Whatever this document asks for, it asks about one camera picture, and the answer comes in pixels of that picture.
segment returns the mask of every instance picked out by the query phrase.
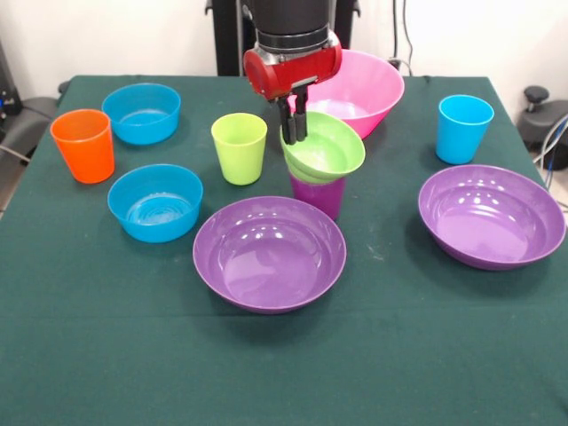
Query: blue cup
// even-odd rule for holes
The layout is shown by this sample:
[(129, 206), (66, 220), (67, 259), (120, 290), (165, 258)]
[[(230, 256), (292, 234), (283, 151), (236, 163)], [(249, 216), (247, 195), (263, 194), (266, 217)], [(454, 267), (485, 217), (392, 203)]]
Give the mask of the blue cup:
[(449, 164), (471, 162), (494, 115), (491, 105), (474, 96), (442, 99), (438, 105), (438, 158)]

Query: green tablecloth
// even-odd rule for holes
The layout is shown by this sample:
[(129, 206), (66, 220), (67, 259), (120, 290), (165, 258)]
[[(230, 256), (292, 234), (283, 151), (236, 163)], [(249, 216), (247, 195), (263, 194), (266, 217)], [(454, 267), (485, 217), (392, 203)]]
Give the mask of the green tablecloth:
[[(213, 295), (193, 268), (199, 225), (250, 196), (291, 196), (278, 114), (239, 78), (77, 77), (60, 112), (99, 107), (128, 83), (183, 97), (167, 142), (117, 141), (117, 168), (80, 185), (45, 136), (0, 222), (0, 425), (564, 425), (568, 423), (568, 245), (514, 272), (481, 272), (443, 253), (416, 208), (445, 167), (433, 152), (437, 103), (456, 92), (495, 108), (476, 162), (539, 179), (484, 78), (407, 78), (367, 139), (338, 224), (348, 260), (307, 308), (264, 317)], [(221, 177), (210, 125), (262, 115), (264, 173)], [(205, 185), (198, 225), (148, 245), (107, 209), (110, 185), (173, 162)]]

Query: purple bowl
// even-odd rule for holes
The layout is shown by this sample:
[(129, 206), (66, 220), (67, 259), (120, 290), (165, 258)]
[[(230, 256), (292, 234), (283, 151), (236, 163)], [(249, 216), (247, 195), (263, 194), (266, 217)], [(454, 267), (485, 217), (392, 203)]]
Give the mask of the purple bowl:
[(493, 166), (441, 170), (422, 186), (418, 208), (443, 250), (490, 271), (536, 262), (566, 233), (562, 210), (542, 186)]
[(258, 313), (301, 308), (328, 291), (347, 257), (335, 222), (303, 201), (256, 197), (213, 214), (193, 243), (193, 262), (228, 302)]

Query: orange cup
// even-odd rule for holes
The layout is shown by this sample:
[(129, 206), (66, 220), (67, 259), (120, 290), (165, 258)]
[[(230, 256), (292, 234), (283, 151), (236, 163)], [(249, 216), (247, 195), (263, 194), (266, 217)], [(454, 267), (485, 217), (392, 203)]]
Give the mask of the orange cup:
[(73, 177), (97, 184), (114, 172), (110, 119), (96, 109), (77, 109), (58, 117), (51, 135)]

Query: lime green cup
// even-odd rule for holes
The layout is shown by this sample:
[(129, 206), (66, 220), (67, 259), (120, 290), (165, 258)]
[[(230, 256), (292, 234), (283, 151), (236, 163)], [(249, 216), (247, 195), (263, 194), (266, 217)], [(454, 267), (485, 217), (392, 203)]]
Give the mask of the lime green cup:
[(263, 169), (267, 126), (253, 114), (224, 115), (211, 126), (223, 178), (233, 185), (249, 185)]

